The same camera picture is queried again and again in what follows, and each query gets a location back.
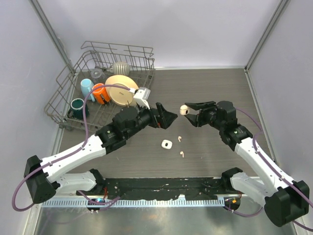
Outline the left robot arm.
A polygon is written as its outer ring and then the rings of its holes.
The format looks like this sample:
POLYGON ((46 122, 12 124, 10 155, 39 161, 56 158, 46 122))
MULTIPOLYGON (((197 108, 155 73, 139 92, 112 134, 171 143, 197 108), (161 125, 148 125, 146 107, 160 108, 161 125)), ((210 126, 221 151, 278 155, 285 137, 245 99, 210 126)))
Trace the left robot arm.
POLYGON ((108 155, 126 145, 126 141, 147 126, 167 129, 178 117, 166 111, 161 103, 156 108, 122 108, 112 122, 103 126, 82 143, 69 148, 60 154, 39 159, 34 155, 27 159, 24 177, 34 204, 51 199, 59 190, 74 186, 75 190, 89 191, 100 195, 104 189, 104 181, 100 173, 94 169, 87 172, 91 177, 74 175, 71 182, 68 172, 92 159, 108 155))

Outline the white earbud charging case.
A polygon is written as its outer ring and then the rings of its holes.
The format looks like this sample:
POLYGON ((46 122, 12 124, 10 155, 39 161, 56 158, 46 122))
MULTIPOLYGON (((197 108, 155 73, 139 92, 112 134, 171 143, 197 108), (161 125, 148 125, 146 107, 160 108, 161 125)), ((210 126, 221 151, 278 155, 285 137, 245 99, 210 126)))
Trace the white earbud charging case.
POLYGON ((161 143, 161 147, 167 150, 171 149, 172 146, 173 146, 173 143, 169 140, 163 140, 161 143))

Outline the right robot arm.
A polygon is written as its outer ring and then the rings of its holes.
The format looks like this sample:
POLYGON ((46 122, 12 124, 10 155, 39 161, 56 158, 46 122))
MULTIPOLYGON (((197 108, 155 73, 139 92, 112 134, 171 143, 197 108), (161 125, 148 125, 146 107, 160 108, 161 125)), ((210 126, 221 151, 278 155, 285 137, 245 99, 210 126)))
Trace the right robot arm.
POLYGON ((304 181, 295 181, 285 173, 259 146, 256 136, 238 123, 237 108, 230 101, 185 103, 180 107, 195 127, 210 125, 219 131, 221 140, 242 157, 257 173, 259 181, 239 168, 222 173, 221 188, 235 190, 250 197, 264 209, 268 219, 281 227, 306 215, 313 205, 310 188, 304 181))

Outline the pink earbud case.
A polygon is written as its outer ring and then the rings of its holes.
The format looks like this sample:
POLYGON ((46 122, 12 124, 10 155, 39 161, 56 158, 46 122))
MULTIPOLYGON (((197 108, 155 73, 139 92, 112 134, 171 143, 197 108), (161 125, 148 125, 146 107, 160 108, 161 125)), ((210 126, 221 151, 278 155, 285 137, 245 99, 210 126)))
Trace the pink earbud case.
POLYGON ((188 107, 187 105, 181 105, 180 107, 180 110, 179 110, 179 113, 182 115, 182 116, 185 116, 187 114, 190 113, 190 107, 188 107))

